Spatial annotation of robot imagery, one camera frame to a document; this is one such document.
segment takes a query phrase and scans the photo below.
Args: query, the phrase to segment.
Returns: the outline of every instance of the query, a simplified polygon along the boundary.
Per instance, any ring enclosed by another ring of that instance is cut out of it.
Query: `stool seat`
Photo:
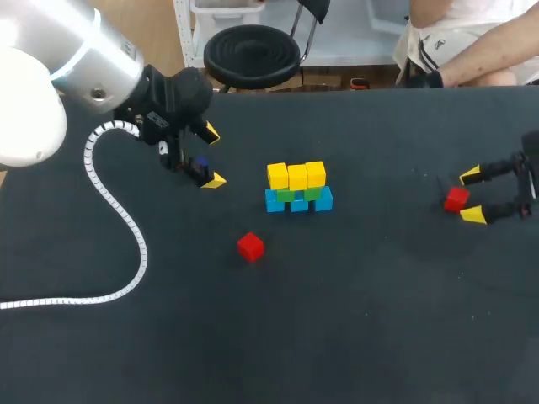
[[[282,84],[300,69],[300,49],[286,33],[265,25],[239,25],[214,35],[204,49],[212,77],[234,88]]]

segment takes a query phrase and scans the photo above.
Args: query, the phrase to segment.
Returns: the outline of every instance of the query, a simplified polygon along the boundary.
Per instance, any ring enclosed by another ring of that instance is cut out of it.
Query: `metal rod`
[[[311,33],[309,34],[309,39],[307,41],[307,48],[305,49],[305,53],[300,59],[300,64],[302,64],[307,59],[307,56],[309,56],[309,52],[311,51],[312,39],[314,38],[314,31],[317,29],[317,24],[317,19],[314,19],[312,21]]]
[[[291,38],[294,38],[294,35],[296,34],[297,24],[300,22],[302,11],[303,11],[303,6],[300,4],[300,7],[297,8],[296,19],[294,20],[294,26],[292,27],[292,31],[290,32]]]

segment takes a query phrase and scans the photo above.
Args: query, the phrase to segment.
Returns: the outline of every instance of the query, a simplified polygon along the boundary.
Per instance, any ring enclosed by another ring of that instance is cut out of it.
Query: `white bin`
[[[260,24],[260,14],[264,8],[264,3],[255,7],[202,8],[191,0],[191,11],[195,14],[196,23],[200,26],[200,39],[204,42],[230,27]]]

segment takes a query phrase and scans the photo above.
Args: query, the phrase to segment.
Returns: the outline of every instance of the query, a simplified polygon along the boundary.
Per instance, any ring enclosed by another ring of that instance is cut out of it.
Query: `yellow cube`
[[[286,164],[278,162],[268,166],[268,182],[271,189],[288,188],[288,170]]]
[[[288,187],[290,191],[307,189],[307,168],[305,164],[288,166]]]
[[[323,167],[323,162],[308,162],[305,167],[307,168],[308,188],[321,188],[326,185],[326,169]]]

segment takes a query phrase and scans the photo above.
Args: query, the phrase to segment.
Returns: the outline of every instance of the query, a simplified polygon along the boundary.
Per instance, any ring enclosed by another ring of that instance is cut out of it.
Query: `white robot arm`
[[[106,113],[143,70],[141,52],[83,0],[2,0],[0,165],[29,166],[60,147],[66,115],[55,88]]]

